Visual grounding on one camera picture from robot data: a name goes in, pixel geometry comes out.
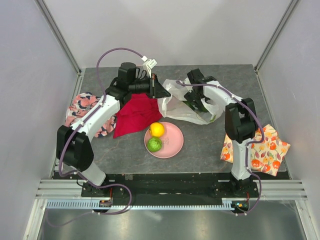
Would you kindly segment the white plastic bag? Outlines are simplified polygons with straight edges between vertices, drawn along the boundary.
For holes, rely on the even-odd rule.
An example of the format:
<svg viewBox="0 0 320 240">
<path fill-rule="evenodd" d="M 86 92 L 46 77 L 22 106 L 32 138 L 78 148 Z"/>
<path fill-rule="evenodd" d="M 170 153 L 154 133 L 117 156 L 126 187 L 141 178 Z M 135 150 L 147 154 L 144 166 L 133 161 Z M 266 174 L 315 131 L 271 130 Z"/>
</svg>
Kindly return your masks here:
<svg viewBox="0 0 320 240">
<path fill-rule="evenodd" d="M 223 113 L 213 100 L 202 98 L 200 102 L 204 110 L 190 105 L 185 99 L 185 94 L 192 91 L 191 86 L 182 86 L 173 79 L 166 79 L 162 86 L 171 94 L 170 97 L 157 100 L 158 110 L 164 118 L 187 121 L 197 125 L 208 125 L 217 120 Z"/>
</svg>

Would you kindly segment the yellow fake lemon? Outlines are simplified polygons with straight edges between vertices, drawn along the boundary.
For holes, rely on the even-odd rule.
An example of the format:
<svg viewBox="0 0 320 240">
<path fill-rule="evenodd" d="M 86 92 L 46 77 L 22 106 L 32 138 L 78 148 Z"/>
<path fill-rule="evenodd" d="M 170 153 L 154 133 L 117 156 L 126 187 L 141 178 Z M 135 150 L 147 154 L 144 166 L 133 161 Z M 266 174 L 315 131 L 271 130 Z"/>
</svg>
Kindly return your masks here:
<svg viewBox="0 0 320 240">
<path fill-rule="evenodd" d="M 149 126 L 149 133 L 152 137 L 160 138 L 165 134 L 165 127 L 160 122 L 154 122 Z"/>
</svg>

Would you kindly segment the light green fake fruit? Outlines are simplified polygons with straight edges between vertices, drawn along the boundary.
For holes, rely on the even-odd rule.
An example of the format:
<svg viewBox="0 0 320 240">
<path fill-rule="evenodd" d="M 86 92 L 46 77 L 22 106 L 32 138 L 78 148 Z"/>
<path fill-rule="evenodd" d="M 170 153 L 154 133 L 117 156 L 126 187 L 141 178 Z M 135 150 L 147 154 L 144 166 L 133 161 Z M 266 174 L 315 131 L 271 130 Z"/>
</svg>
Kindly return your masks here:
<svg viewBox="0 0 320 240">
<path fill-rule="evenodd" d="M 147 141 L 147 145 L 146 145 L 147 149 L 151 152 L 158 152 L 162 149 L 163 147 L 163 142 L 160 138 L 158 137 L 151 137 L 148 141 Z"/>
</svg>

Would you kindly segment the dark green fake avocado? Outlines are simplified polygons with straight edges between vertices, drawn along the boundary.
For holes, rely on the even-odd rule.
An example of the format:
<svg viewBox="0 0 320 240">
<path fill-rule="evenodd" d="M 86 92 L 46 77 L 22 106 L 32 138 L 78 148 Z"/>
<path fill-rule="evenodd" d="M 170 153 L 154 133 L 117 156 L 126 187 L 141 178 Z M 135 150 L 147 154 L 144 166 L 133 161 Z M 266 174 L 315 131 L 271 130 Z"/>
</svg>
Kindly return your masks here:
<svg viewBox="0 0 320 240">
<path fill-rule="evenodd" d="M 203 113 L 208 113 L 208 112 L 209 112 L 203 105 L 201 105 L 201 106 L 198 108 L 198 110 L 199 110 L 200 112 L 203 112 Z"/>
</svg>

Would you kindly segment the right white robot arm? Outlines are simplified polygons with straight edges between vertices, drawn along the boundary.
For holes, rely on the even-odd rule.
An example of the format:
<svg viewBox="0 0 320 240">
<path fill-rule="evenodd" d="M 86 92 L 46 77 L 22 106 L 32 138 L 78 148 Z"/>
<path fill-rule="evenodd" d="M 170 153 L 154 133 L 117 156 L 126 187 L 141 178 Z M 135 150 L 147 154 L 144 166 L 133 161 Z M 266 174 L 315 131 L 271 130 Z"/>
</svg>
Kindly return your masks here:
<svg viewBox="0 0 320 240">
<path fill-rule="evenodd" d="M 258 127 L 255 104 L 251 98 L 241 98 L 224 88 L 214 77 L 205 77 L 200 69 L 187 73 L 191 91 L 184 95 L 187 104 L 203 112 L 205 102 L 212 100 L 224 110 L 224 129 L 231 139 L 233 149 L 233 166 L 231 174 L 235 181 L 229 184 L 229 191 L 235 197 L 242 196 L 247 191 L 244 180 L 251 175 L 249 169 L 249 145 L 253 143 Z"/>
</svg>

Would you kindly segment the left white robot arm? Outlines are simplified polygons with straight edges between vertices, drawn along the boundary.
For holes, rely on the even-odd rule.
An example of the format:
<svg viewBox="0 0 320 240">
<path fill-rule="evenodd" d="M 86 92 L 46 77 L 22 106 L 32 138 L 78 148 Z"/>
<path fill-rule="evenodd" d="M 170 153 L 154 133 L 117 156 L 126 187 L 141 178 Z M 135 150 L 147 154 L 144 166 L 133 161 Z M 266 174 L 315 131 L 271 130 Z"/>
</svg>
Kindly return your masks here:
<svg viewBox="0 0 320 240">
<path fill-rule="evenodd" d="M 110 185 L 105 181 L 106 174 L 94 162 L 91 141 L 103 124 L 130 101 L 133 94 L 146 94 L 151 99 L 170 97 L 157 75 L 152 73 L 156 64 L 155 59 L 147 59 L 142 65 L 145 76 L 138 77 L 138 68 L 134 63 L 122 63 L 117 77 L 104 90 L 97 104 L 76 123 L 62 125 L 57 131 L 58 170 L 62 170 L 63 164 L 70 166 L 73 169 L 70 173 L 91 182 L 92 191 L 99 197 L 109 193 Z"/>
</svg>

